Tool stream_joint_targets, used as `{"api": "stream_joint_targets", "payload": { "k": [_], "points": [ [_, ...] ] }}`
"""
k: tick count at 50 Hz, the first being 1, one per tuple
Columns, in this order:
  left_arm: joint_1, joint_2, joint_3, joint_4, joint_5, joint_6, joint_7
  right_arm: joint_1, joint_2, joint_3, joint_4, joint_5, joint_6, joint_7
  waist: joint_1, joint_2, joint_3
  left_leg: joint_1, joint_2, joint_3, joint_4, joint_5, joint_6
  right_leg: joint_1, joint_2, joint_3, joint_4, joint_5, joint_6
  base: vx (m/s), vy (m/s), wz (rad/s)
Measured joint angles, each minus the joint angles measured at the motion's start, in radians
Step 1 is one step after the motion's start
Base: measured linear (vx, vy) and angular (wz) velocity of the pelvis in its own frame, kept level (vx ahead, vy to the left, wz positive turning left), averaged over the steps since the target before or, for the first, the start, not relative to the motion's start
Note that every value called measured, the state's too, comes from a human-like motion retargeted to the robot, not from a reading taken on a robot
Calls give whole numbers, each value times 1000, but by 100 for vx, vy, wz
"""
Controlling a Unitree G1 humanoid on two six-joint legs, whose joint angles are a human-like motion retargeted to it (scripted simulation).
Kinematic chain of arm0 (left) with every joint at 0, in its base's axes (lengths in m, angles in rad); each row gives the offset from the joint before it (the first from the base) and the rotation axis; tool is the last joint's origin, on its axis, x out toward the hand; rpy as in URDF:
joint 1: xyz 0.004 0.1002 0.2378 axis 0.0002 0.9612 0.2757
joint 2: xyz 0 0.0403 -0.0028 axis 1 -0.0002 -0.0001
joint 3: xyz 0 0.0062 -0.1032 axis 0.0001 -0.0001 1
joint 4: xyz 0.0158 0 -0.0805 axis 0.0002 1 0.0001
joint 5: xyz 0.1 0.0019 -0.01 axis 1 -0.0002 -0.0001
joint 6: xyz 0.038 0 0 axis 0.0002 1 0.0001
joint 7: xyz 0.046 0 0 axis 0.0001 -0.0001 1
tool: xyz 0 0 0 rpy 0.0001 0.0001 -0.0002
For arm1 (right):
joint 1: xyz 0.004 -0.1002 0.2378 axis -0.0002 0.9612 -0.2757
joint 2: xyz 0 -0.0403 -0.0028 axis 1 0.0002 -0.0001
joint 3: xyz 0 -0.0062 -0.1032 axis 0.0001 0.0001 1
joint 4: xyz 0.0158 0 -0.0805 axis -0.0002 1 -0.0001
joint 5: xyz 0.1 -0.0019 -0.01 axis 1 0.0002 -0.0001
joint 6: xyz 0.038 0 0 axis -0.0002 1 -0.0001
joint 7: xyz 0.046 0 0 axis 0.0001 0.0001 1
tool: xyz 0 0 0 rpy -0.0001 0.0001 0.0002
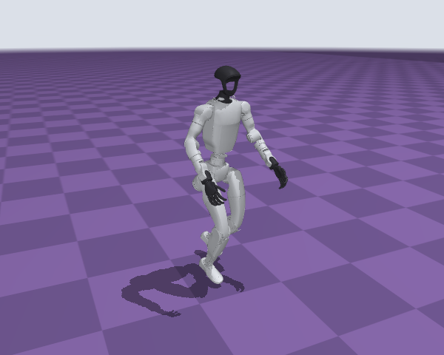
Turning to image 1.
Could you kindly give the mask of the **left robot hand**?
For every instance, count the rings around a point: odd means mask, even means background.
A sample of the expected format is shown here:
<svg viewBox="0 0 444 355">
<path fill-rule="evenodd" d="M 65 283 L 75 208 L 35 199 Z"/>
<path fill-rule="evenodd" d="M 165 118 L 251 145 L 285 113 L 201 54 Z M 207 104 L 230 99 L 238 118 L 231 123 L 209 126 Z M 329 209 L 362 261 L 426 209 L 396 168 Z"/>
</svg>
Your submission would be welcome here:
<svg viewBox="0 0 444 355">
<path fill-rule="evenodd" d="M 278 166 L 279 163 L 275 160 L 274 157 L 270 157 L 269 160 L 272 163 L 269 168 L 275 171 L 275 174 L 280 181 L 279 189 L 282 189 L 284 186 L 286 186 L 286 183 L 288 181 L 286 171 L 281 166 Z"/>
</svg>

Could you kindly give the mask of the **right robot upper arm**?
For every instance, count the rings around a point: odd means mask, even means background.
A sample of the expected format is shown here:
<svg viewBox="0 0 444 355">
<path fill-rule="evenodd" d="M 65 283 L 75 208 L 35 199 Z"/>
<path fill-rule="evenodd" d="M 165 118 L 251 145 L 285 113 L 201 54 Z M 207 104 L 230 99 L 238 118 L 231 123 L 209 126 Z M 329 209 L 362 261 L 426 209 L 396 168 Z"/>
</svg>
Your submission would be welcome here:
<svg viewBox="0 0 444 355">
<path fill-rule="evenodd" d="M 203 104 L 195 108 L 194 118 L 184 141 L 184 146 L 186 140 L 191 138 L 195 141 L 196 148 L 199 149 L 199 143 L 196 138 L 201 133 L 206 121 L 212 117 L 213 108 L 214 106 L 212 104 Z"/>
</svg>

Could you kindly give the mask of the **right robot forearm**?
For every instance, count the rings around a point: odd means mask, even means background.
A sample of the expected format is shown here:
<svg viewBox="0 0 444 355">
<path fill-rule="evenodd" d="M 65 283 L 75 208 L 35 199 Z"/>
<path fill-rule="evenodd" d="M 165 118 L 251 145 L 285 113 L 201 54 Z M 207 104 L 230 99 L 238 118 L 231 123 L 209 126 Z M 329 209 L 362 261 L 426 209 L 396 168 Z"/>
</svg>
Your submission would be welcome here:
<svg viewBox="0 0 444 355">
<path fill-rule="evenodd" d="M 195 167 L 195 171 L 198 173 L 198 177 L 201 181 L 206 179 L 205 171 L 207 169 L 207 165 L 204 163 L 203 158 L 201 157 L 201 152 L 197 150 L 195 141 L 191 138 L 187 139 L 185 142 L 186 154 L 188 158 L 192 161 L 193 166 Z"/>
</svg>

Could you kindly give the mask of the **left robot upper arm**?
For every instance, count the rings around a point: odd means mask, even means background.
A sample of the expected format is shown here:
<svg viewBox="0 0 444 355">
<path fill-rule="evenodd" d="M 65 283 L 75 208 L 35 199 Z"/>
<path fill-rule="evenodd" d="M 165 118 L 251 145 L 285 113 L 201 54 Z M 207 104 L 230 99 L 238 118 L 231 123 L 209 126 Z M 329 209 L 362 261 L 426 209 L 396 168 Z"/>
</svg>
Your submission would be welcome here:
<svg viewBox="0 0 444 355">
<path fill-rule="evenodd" d="M 248 102 L 246 101 L 240 101 L 242 105 L 242 113 L 241 113 L 241 120 L 242 123 L 247 131 L 246 138 L 250 143 L 254 143 L 258 140 L 260 140 L 260 134 L 255 129 L 255 123 L 252 117 L 251 113 L 251 107 Z"/>
</svg>

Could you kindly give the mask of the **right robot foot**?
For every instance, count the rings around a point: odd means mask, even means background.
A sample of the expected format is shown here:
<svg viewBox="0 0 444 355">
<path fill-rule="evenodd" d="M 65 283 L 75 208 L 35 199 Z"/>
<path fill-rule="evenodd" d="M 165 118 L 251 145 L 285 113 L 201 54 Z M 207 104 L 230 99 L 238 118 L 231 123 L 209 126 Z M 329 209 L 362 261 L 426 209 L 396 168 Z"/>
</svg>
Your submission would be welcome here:
<svg viewBox="0 0 444 355">
<path fill-rule="evenodd" d="M 210 265 L 209 262 L 209 267 L 207 268 L 204 264 L 205 261 L 205 257 L 201 258 L 199 261 L 199 266 L 205 271 L 207 277 L 214 283 L 216 284 L 220 284 L 223 282 L 223 276 L 221 275 L 221 273 L 216 269 L 216 267 L 212 264 Z"/>
</svg>

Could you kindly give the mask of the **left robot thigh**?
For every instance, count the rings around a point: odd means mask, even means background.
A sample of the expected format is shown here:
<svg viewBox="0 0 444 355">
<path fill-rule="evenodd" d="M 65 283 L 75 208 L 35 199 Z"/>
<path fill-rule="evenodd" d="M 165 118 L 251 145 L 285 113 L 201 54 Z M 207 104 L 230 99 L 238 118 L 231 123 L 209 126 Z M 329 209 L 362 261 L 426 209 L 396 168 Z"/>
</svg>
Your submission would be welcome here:
<svg viewBox="0 0 444 355">
<path fill-rule="evenodd" d="M 231 215 L 227 217 L 230 231 L 239 229 L 245 212 L 246 195 L 242 174 L 239 170 L 229 167 L 228 176 L 224 183 L 229 184 L 227 197 Z"/>
</svg>

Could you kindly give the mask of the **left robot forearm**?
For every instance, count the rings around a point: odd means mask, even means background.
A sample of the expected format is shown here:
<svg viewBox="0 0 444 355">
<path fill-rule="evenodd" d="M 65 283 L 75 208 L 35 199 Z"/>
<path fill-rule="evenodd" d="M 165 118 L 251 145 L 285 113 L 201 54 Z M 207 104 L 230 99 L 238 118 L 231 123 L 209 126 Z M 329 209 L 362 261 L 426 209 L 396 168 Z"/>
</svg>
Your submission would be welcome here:
<svg viewBox="0 0 444 355">
<path fill-rule="evenodd" d="M 265 164 L 268 167 L 270 167 L 272 165 L 272 163 L 270 162 L 269 158 L 274 157 L 274 156 L 272 156 L 272 153 L 269 151 L 269 149 L 266 146 L 265 141 L 263 140 L 261 135 L 260 135 L 260 140 L 256 141 L 254 147 L 256 148 L 256 150 L 258 150 L 261 158 L 265 161 Z M 275 158 L 275 160 L 276 160 L 276 158 Z"/>
</svg>

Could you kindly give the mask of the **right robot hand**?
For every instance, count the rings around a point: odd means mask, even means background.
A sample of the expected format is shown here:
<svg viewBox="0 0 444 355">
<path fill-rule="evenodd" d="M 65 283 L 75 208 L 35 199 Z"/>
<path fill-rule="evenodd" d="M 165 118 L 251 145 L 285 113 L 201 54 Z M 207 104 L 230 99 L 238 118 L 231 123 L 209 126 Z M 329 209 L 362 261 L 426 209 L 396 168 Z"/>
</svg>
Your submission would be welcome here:
<svg viewBox="0 0 444 355">
<path fill-rule="evenodd" d="M 205 192 L 206 192 L 206 196 L 209 199 L 209 202 L 213 205 L 213 206 L 219 206 L 221 204 L 224 204 L 224 202 L 222 202 L 221 200 L 227 200 L 225 198 L 223 198 L 219 192 L 218 189 L 220 189 L 222 192 L 226 192 L 225 189 L 222 189 L 221 187 L 215 185 L 214 182 L 212 182 L 212 176 L 210 175 L 209 171 L 205 171 L 206 174 L 206 179 L 204 179 L 202 182 L 203 185 L 205 185 Z M 219 199 L 219 198 L 221 199 Z"/>
</svg>

